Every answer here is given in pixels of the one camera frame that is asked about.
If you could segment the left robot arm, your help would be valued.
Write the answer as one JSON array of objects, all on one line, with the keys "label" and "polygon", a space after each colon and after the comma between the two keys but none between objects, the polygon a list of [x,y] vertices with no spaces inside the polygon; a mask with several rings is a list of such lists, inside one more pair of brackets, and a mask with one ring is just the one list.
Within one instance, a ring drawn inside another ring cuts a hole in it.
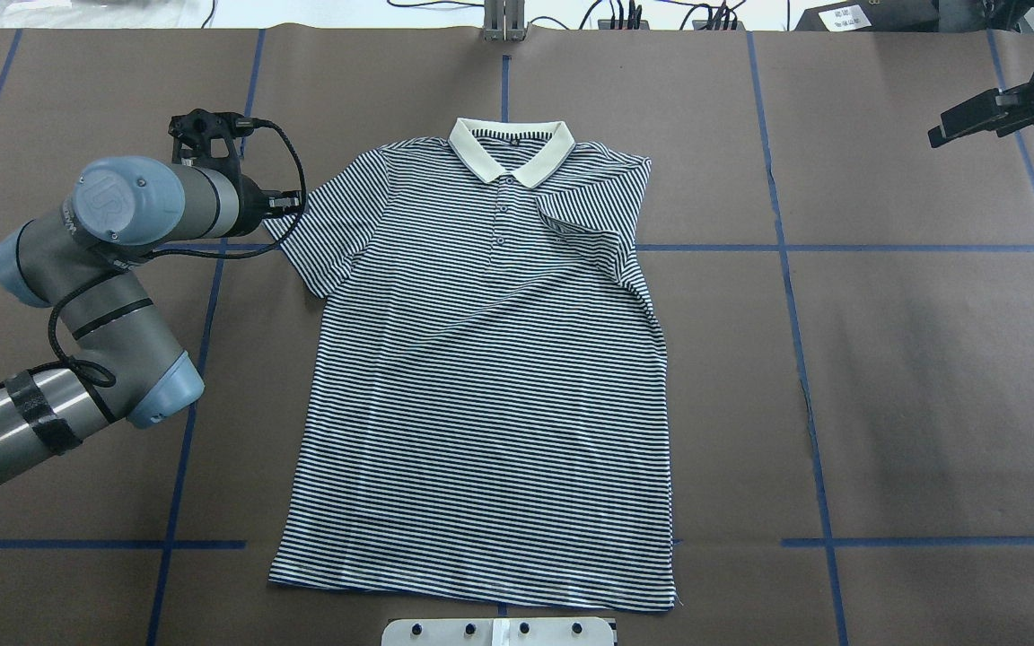
[{"label": "left robot arm", "polygon": [[146,429],[204,393],[196,364],[136,268],[181,242],[246,236],[298,217],[307,189],[238,172],[116,156],[86,165],[57,210],[0,242],[0,285],[48,310],[53,362],[0,381],[0,485],[122,420]]}]

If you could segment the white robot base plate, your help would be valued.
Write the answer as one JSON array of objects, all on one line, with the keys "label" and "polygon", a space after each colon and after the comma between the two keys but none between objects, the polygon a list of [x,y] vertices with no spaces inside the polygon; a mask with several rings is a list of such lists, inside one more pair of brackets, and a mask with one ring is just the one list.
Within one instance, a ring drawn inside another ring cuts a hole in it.
[{"label": "white robot base plate", "polygon": [[492,617],[394,620],[381,645],[617,645],[612,620],[580,617]]}]

